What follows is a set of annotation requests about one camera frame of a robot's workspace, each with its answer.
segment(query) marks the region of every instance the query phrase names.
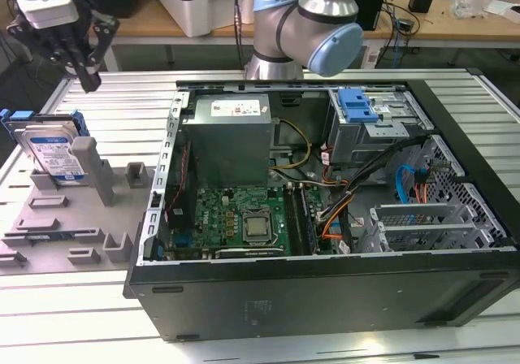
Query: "white box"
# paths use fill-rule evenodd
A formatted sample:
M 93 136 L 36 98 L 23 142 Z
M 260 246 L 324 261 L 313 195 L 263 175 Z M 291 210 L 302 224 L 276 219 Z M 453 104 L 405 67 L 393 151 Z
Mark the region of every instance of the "white box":
M 215 28 L 233 25 L 235 0 L 160 0 L 187 37 L 199 37 Z M 253 1 L 239 0 L 242 23 L 253 23 Z

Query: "sticker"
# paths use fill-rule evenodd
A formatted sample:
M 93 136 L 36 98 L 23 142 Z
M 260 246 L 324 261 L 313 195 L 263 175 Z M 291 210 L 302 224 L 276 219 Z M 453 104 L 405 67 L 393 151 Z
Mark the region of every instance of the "sticker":
M 78 158 L 69 153 L 71 144 L 67 138 L 35 137 L 30 141 L 38 161 L 56 180 L 82 180 L 85 177 Z
M 350 254 L 350 248 L 347 244 L 345 244 L 345 242 L 343 240 L 340 241 L 340 252 L 342 254 Z
M 388 106 L 385 106 L 384 104 L 382 105 L 374 105 L 372 106 L 372 109 L 374 110 L 374 112 L 376 114 L 389 114 L 390 113 L 390 108 L 388 108 Z
M 322 152 L 322 162 L 323 162 L 323 165 L 327 165 L 327 166 L 329 166 L 331 164 L 331 162 L 329 160 L 329 153 Z
M 50 236 L 26 236 L 25 238 L 32 241 L 50 240 Z
M 211 116 L 219 117 L 260 115 L 259 100 L 215 100 L 211 103 Z
M 350 224 L 351 228 L 364 228 L 365 227 L 365 219 L 363 217 L 353 218 L 354 222 Z

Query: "slotted aluminum surface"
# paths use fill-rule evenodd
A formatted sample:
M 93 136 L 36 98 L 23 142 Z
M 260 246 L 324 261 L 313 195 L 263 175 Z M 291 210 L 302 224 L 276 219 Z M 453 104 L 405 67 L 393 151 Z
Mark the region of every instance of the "slotted aluminum surface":
M 140 161 L 154 167 L 167 100 L 175 89 L 175 81 L 239 78 L 236 71 L 104 74 L 99 91 L 88 95 L 82 93 L 77 83 L 61 84 L 45 110 L 52 113 L 79 108 L 86 112 L 100 154 L 112 166 L 126 166 L 138 155 Z M 487 114 L 485 111 L 498 115 L 513 112 L 485 79 L 453 69 L 352 70 L 337 78 L 425 80 L 448 110 L 460 115 L 462 128 L 520 198 L 520 188 L 514 186 L 518 182 L 514 180 L 515 173 L 520 171 L 520 155 L 515 155 L 520 126 L 512 115 L 505 118 L 510 119 L 508 123 L 489 123 L 486 115 L 475 117 L 477 113 Z M 473 116 L 464 118 L 465 113 Z M 28 196 L 31 169 L 20 149 L 0 169 L 0 232 L 11 226 Z M 182 364 L 404 363 L 413 361 L 416 353 L 438 355 L 440 358 L 434 361 L 439 364 L 520 362 L 519 291 L 509 294 L 466 327 L 165 344 L 139 302 L 121 297 L 125 276 L 126 271 L 110 271 L 0 277 L 2 362 L 72 360 L 90 364 L 93 360 L 117 360 L 142 364 L 152 355 Z

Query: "power supply label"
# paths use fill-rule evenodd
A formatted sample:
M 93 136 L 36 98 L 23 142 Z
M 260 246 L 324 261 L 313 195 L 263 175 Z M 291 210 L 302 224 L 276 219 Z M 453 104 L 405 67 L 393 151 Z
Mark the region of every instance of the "power supply label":
M 56 180 L 82 180 L 85 172 L 78 159 L 70 153 L 71 144 L 65 137 L 34 137 L 30 139 L 38 161 Z
M 211 116 L 260 116 L 261 114 L 259 100 L 215 100 L 211 103 Z

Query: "wooden desk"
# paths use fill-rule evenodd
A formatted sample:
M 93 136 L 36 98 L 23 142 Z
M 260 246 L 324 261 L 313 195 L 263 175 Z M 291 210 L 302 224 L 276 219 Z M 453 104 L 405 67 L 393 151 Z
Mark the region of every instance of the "wooden desk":
M 408 8 L 409 0 L 393 0 L 398 6 Z M 503 0 L 519 2 L 520 0 Z M 506 18 L 489 14 L 484 18 L 456 19 L 449 10 L 453 1 L 433 0 L 426 14 L 416 14 L 421 21 L 419 32 L 409 42 L 417 47 L 451 48 L 520 48 L 520 24 L 513 24 Z M 398 17 L 413 20 L 404 11 L 396 12 Z M 4 0 L 0 0 L 0 24 L 11 22 L 11 16 Z M 253 44 L 254 27 L 243 27 L 243 43 Z M 392 23 L 386 14 L 379 18 L 375 31 L 365 32 L 366 53 L 364 68 L 373 68 L 377 54 L 386 45 L 392 33 Z M 131 19 L 122 19 L 119 34 L 113 45 L 232 45 L 235 43 L 232 26 L 215 29 L 204 37 L 186 37 L 179 25 L 170 17 L 159 0 L 141 0 L 141 8 Z M 106 55 L 109 71 L 119 70 L 112 49 Z

